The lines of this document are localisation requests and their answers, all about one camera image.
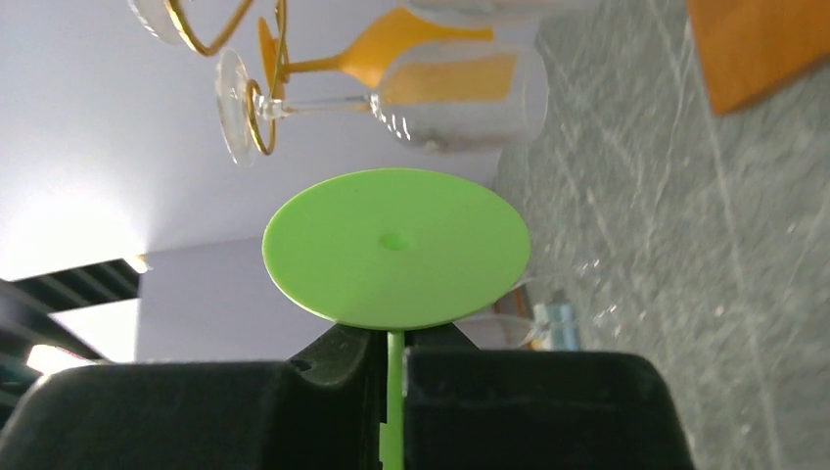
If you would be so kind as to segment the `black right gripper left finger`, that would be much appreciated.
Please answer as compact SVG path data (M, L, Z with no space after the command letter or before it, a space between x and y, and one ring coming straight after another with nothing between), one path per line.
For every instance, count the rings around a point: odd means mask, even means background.
M375 469L387 340L334 326L284 361L88 365L39 380L5 469Z

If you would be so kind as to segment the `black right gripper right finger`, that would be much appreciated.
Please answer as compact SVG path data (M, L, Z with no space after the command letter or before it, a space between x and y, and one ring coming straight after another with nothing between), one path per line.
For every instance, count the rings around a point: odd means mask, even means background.
M690 469L669 387L624 352L489 351L457 327L411 332L409 469Z

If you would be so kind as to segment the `green plastic wine glass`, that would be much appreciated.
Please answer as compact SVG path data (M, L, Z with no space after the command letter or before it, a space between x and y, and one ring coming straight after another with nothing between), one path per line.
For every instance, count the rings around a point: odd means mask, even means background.
M404 465L404 335L493 304L530 259L518 212L485 187L423 169L362 170L294 196L262 238L267 272L296 305L386 333L387 423L380 454Z

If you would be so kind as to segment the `clear wine glass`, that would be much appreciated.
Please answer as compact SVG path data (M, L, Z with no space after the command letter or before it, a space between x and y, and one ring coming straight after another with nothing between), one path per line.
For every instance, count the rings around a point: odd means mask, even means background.
M166 4L172 1L128 1L140 23L164 42L182 42ZM539 21L544 18L595 7L599 1L399 1L409 13L434 24L487 27Z
M400 54L362 95L287 100L265 94L232 49L219 55L214 93L234 163L250 167L276 144L290 116L362 113L398 144L430 155L490 152L541 133L549 85L533 47L494 41L433 41Z

